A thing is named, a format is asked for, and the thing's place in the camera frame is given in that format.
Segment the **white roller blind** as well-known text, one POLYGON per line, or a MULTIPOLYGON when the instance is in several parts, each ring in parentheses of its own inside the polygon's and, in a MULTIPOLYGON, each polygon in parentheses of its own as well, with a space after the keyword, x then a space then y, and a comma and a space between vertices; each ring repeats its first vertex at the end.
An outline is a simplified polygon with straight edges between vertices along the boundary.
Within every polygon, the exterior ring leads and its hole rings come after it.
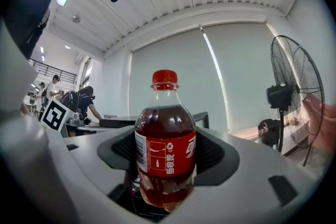
POLYGON ((264 119, 277 119, 266 89, 275 84, 270 60, 274 38, 262 23, 234 23, 204 29, 223 78, 229 130, 256 127, 264 119))
POLYGON ((132 54, 130 113, 139 115, 152 98, 152 75, 173 70, 178 96, 191 114, 207 112, 212 130, 227 131, 223 93, 211 52, 199 29, 148 45, 132 54))

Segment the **black standing fan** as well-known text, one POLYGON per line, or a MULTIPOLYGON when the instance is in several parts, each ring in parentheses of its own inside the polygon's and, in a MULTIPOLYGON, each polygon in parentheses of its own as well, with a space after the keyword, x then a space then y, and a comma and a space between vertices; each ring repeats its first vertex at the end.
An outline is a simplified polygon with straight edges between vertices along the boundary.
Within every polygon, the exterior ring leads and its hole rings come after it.
POLYGON ((311 150, 309 117, 302 101, 314 94, 324 103, 322 80, 312 57, 292 38, 278 35, 270 46, 275 85, 266 90, 267 101, 280 116, 280 137, 277 150, 282 151, 285 137, 296 147, 311 150))

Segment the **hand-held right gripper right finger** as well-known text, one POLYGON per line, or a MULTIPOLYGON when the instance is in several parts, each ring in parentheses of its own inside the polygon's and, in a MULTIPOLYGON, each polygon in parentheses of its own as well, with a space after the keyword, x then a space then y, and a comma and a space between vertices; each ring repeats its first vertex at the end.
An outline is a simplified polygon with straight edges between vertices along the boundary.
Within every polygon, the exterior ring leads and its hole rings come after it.
POLYGON ((219 186, 195 186, 167 218, 167 224, 285 224, 311 198, 318 186, 299 166, 264 144, 199 127, 215 142, 234 147, 237 171, 219 186), (281 205, 269 179, 283 176, 297 195, 281 205))

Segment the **black balcony railing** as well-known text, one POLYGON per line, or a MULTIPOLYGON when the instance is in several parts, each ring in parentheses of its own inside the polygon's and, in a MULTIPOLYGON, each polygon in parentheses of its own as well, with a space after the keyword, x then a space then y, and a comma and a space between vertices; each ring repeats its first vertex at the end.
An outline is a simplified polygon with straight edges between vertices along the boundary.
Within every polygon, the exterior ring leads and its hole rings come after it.
POLYGON ((72 84, 75 84, 77 81, 76 74, 46 65, 43 62, 36 60, 29 59, 28 62, 39 74, 42 74, 43 76, 52 78, 54 75, 57 75, 61 81, 72 84))

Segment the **person's torso in black shirt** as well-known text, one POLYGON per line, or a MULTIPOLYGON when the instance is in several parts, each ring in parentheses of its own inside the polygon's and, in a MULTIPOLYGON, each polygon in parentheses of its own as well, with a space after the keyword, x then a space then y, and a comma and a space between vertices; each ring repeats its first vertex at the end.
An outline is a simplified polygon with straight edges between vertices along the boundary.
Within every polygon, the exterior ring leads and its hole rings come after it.
POLYGON ((29 59, 47 26, 51 0, 9 0, 4 23, 10 36, 26 59, 29 59))

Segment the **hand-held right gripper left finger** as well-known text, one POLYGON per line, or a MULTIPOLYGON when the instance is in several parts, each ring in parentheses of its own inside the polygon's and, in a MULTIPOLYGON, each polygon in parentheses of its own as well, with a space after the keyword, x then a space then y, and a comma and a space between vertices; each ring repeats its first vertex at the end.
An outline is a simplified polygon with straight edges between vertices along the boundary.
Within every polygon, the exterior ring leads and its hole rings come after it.
POLYGON ((127 173, 109 167, 97 149, 119 134, 121 131, 106 131, 62 138, 57 131, 48 132, 53 163, 74 203, 79 224, 147 224, 108 197, 118 186, 127 187, 127 173))

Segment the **red-capped cola bottle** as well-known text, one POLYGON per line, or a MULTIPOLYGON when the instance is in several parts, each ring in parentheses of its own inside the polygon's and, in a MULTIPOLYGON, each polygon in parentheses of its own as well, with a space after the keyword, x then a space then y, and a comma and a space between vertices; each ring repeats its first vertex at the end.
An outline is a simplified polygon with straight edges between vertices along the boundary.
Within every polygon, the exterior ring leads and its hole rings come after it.
POLYGON ((193 190, 196 125, 180 102, 175 71, 152 76, 152 97, 135 123, 136 166, 144 201, 167 212, 193 190))

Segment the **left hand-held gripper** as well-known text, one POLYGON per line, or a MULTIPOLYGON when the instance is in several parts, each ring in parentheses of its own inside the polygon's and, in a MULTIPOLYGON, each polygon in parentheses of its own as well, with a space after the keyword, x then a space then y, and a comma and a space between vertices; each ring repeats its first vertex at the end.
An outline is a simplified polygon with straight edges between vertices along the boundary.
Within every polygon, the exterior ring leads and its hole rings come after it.
POLYGON ((67 127, 77 129, 77 134, 97 134, 107 131, 121 130, 132 126, 122 127, 100 127, 85 125, 83 123, 82 114, 73 112, 56 99, 52 99, 46 106, 40 120, 41 124, 46 128, 58 131, 62 137, 68 137, 67 127))

